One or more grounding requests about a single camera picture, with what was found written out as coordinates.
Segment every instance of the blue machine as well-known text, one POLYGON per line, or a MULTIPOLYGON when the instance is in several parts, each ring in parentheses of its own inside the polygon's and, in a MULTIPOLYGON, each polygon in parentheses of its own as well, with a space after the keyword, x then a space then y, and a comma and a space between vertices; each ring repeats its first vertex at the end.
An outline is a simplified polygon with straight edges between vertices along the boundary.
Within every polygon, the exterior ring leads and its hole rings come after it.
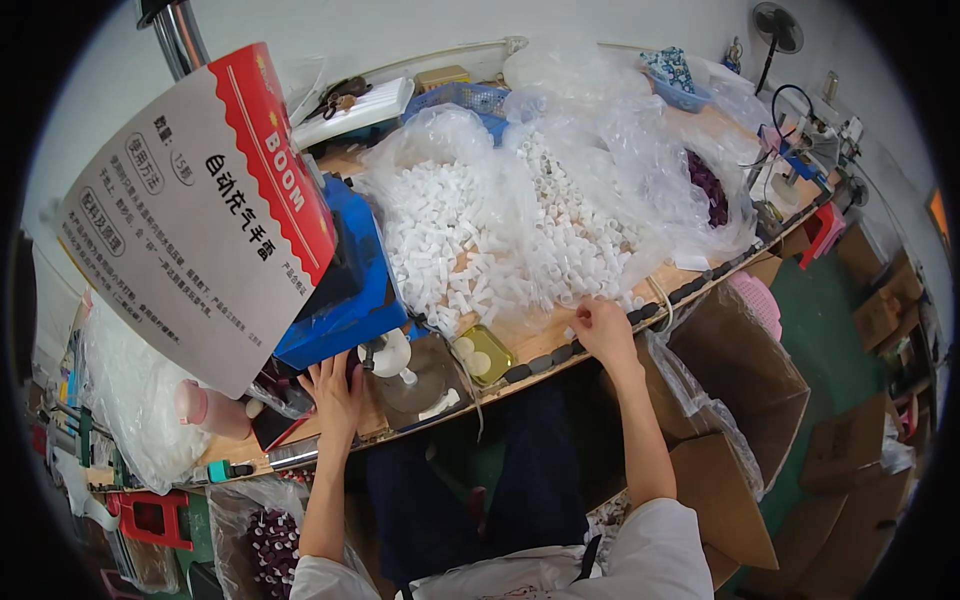
POLYGON ((274 351, 298 371, 408 319, 370 207, 342 181, 324 175, 324 184, 338 236, 335 261, 274 351))

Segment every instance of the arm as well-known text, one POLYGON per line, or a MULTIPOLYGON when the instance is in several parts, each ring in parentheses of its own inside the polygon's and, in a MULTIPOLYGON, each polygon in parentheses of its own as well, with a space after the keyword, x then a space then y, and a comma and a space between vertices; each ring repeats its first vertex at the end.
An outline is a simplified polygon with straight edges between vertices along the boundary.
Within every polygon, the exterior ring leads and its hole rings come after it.
POLYGON ((310 378, 298 377, 314 398, 321 423, 317 472, 300 528, 300 555, 344 560, 344 468, 360 420, 363 371, 357 365, 347 391, 347 352, 310 367, 310 378))
POLYGON ((627 316, 609 300, 585 298, 570 322, 580 343, 603 364, 613 381, 620 416, 631 502, 677 497, 670 455, 657 424, 643 367, 636 358, 627 316))

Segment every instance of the green floor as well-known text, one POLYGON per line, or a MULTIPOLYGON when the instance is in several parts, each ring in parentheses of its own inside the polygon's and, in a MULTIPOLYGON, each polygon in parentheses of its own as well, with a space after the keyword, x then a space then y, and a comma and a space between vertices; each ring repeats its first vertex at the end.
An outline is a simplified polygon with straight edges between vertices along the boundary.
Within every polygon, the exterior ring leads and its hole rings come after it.
MULTIPOLYGON (((812 425, 881 391, 884 366, 880 359, 860 348, 851 312, 865 298, 852 286, 835 252, 813 261, 806 271, 800 270, 796 260, 785 260, 771 290, 780 305, 781 342, 810 386, 810 401, 797 440, 777 485, 760 502, 760 511, 773 537, 791 507, 804 497, 797 479, 812 425)), ((571 428, 582 462, 603 464, 605 470, 619 468, 622 472, 623 445, 617 424, 591 405, 591 386, 598 370, 594 361, 587 361, 558 377, 564 381, 571 428)), ((476 444, 475 414, 442 423, 431 431, 439 450, 436 460, 431 461, 434 469, 461 498, 466 498, 475 486, 486 487, 488 508, 503 462, 508 406, 509 400, 496 402, 484 411, 486 427, 480 445, 476 444)), ((361 466, 354 465, 348 472, 362 473, 358 467, 361 466)), ((585 493, 591 496, 586 498, 589 505, 623 486, 622 481, 611 480, 596 469, 582 469, 581 479, 585 493)), ((184 572, 192 562, 212 560, 206 502, 195 494, 190 498, 195 549, 193 553, 178 551, 184 572)), ((740 569, 725 588, 734 589, 746 571, 746 567, 740 569)), ((170 597, 189 596, 184 587, 181 594, 170 597)))

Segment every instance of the fan stand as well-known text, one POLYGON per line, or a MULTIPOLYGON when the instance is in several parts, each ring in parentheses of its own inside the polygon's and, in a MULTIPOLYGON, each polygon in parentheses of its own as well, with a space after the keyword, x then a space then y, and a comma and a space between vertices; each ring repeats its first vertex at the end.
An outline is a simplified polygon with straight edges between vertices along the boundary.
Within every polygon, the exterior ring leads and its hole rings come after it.
POLYGON ((777 52, 777 36, 773 36, 770 40, 770 52, 767 53, 767 62, 763 65, 763 73, 760 75, 760 81, 756 84, 755 96, 760 93, 760 90, 763 89, 763 84, 767 81, 767 72, 770 71, 770 63, 773 62, 775 52, 777 52))

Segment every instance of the workbench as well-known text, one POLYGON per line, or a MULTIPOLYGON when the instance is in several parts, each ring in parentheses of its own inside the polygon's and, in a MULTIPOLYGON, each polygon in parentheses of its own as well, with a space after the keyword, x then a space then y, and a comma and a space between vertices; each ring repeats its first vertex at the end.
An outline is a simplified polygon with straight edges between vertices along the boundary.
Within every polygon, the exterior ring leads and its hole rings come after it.
MULTIPOLYGON (((712 107, 706 107, 703 112, 696 115, 681 112, 674 108, 668 108, 667 110, 672 111, 667 115, 668 118, 689 119, 697 127, 709 130, 724 129, 728 130, 728 132, 739 132, 744 136, 744 139, 755 143, 757 149, 759 149, 755 135, 739 128, 739 126, 735 125, 712 107)), ((331 148, 317 161, 318 167, 322 171, 338 173, 342 178, 346 179, 361 171, 360 163, 357 160, 357 155, 361 150, 360 148, 331 148)), ((771 240, 767 244, 755 245, 741 256, 725 263, 710 261, 709 266, 711 271, 705 273, 683 271, 666 264, 660 265, 654 272, 653 277, 667 293, 672 306, 676 309, 689 304, 707 293, 720 281, 747 266, 756 254, 771 248, 788 233, 800 227, 802 223, 813 214, 816 208, 828 201, 832 195, 828 186, 819 186, 814 181, 797 180, 796 187, 801 193, 801 203, 796 208, 797 212, 784 223, 783 232, 776 239, 771 240)), ((633 292, 635 298, 644 298, 647 302, 640 310, 634 311, 629 315, 631 323, 634 326, 634 334, 636 334, 638 331, 666 317, 667 309, 662 303, 662 298, 646 279, 640 282, 634 288, 633 292)), ((570 340, 567 340, 564 336, 567 323, 573 314, 573 310, 556 306, 550 315, 548 324, 539 332, 511 330, 503 326, 498 327, 497 323, 494 323, 490 327, 492 333, 497 336, 514 355, 516 365, 528 365, 538 358, 553 355, 554 360, 545 361, 541 359, 535 363, 542 365, 546 362, 550 366, 542 371, 530 372, 527 376, 513 382, 508 382, 501 378, 491 386, 475 390, 477 392, 476 404, 471 403, 458 411, 442 414, 438 418, 425 421, 421 426, 411 430, 398 432, 391 429, 387 423, 384 411, 368 394, 365 398, 365 406, 358 426, 358 442, 354 444, 353 450, 386 443, 389 440, 406 435, 407 433, 421 431, 425 427, 433 426, 446 420, 456 419, 476 410, 477 404, 482 408, 484 405, 514 394, 557 372, 586 360, 589 358, 589 354, 583 350, 583 347, 575 342, 571 345, 570 340)), ((475 314, 471 313, 466 315, 460 321, 458 334, 463 333, 478 321, 479 319, 475 314)), ((311 438, 320 432, 321 424, 319 423, 319 419, 313 416, 299 425, 287 438, 286 443, 292 444, 311 438)), ((254 466, 253 476, 273 472, 267 456, 265 456, 264 452, 260 449, 253 435, 250 435, 243 441, 213 436, 206 452, 198 459, 197 465, 206 465, 220 460, 227 460, 232 464, 250 463, 254 466)), ((105 473, 91 472, 89 478, 91 484, 94 486, 97 486, 97 484, 108 485, 112 483, 112 476, 108 478, 105 473)))

